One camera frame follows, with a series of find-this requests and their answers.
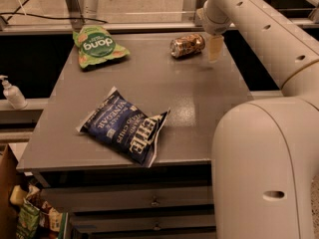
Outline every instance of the green chip bag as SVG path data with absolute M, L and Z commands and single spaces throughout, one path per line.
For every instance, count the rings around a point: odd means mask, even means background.
M 81 68 L 121 58 L 130 53 L 127 48 L 118 45 L 101 26 L 85 26 L 80 33 L 73 32 L 73 40 L 79 48 Z

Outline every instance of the drawer handle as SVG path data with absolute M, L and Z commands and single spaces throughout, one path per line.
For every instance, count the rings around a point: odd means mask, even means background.
M 161 227 L 159 226 L 159 224 L 157 223 L 155 225 L 155 227 L 153 228 L 153 231 L 160 231 L 161 230 Z
M 158 202 L 157 198 L 153 197 L 153 202 L 151 203 L 151 207 L 158 207 L 160 206 L 160 203 Z

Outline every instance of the can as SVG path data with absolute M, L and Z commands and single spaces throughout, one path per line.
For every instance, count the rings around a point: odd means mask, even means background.
M 201 52 L 205 48 L 205 40 L 199 34 L 191 34 L 176 38 L 170 42 L 170 54 L 179 58 L 188 54 Z

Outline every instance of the white bottle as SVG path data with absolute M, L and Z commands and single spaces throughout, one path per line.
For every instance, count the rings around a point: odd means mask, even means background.
M 3 95 L 9 101 L 14 109 L 23 109 L 28 103 L 18 87 L 11 85 L 7 80 L 7 76 L 0 76 L 2 86 L 4 88 Z

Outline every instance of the blue chip bag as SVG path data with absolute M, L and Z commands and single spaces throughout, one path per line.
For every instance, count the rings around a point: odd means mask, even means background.
M 151 167 L 157 157 L 159 132 L 168 114 L 169 110 L 149 118 L 113 87 L 108 97 L 77 130 L 95 136 L 141 166 Z

